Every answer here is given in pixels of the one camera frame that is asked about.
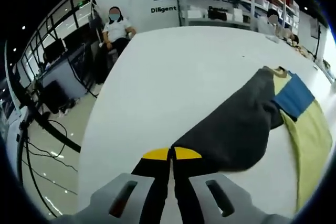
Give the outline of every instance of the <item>face mask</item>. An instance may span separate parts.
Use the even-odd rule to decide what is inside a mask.
[[[268,18],[268,21],[271,23],[271,24],[276,24],[278,22],[278,16],[277,15],[271,15],[269,18]]]
[[[120,14],[110,14],[110,19],[116,21],[120,18]]]

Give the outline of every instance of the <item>white shirt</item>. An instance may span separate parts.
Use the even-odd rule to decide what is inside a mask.
[[[109,24],[108,22],[105,24],[103,33],[108,32],[108,38],[109,41],[114,42],[119,38],[126,38],[126,28],[129,28],[131,26],[131,23],[124,18],[120,22],[113,22],[112,24]]]
[[[276,27],[268,22],[268,18],[261,16],[258,18],[258,32],[266,35],[275,35]]]

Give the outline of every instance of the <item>tile floor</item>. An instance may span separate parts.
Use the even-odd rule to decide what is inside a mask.
[[[97,94],[100,88],[100,86],[95,87],[93,93]],[[92,95],[87,94],[78,101],[77,105],[66,116],[59,118],[58,115],[52,114],[49,119],[61,123],[66,128],[68,137],[81,145],[95,100]],[[51,124],[60,132],[65,133],[64,129],[58,124],[53,122]],[[59,154],[62,149],[63,144],[43,130],[35,121],[30,125],[28,135],[32,144],[53,155]],[[29,145],[29,150],[36,154],[46,154],[37,150],[32,145]],[[78,169],[79,153],[66,146],[56,159],[73,166],[74,169]],[[25,148],[23,151],[23,161],[27,162]],[[71,167],[64,166],[50,157],[30,154],[30,161],[32,168],[36,171],[34,175],[37,185],[51,210],[58,216],[77,212],[77,171]],[[24,187],[27,193],[47,218],[53,218],[38,196],[28,166],[22,164],[22,167]]]

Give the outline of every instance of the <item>dark gray cloth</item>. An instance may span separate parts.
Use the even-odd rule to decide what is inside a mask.
[[[269,131],[283,124],[275,96],[273,72],[264,67],[173,147],[195,150],[218,170],[245,170],[264,155]]]

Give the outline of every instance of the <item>desk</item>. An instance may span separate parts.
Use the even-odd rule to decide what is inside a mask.
[[[70,62],[75,58],[80,57],[83,52],[84,47],[82,46],[70,54],[68,56]],[[54,62],[42,75],[42,85],[43,87],[46,87],[51,82],[57,81],[69,99],[78,99],[83,97],[87,93],[87,90],[73,75],[74,74],[72,73],[67,57],[63,56],[57,59],[56,62]]]
[[[295,72],[320,102],[336,139],[336,96],[313,62],[281,41],[234,28],[178,27],[136,35],[110,72],[91,112],[79,161],[79,210],[91,194],[142,154],[169,147],[243,86],[264,65]],[[270,132],[251,169],[224,173],[268,214],[292,217],[297,175],[289,133]],[[169,190],[173,188],[170,181]],[[169,192],[161,223],[182,223]]]

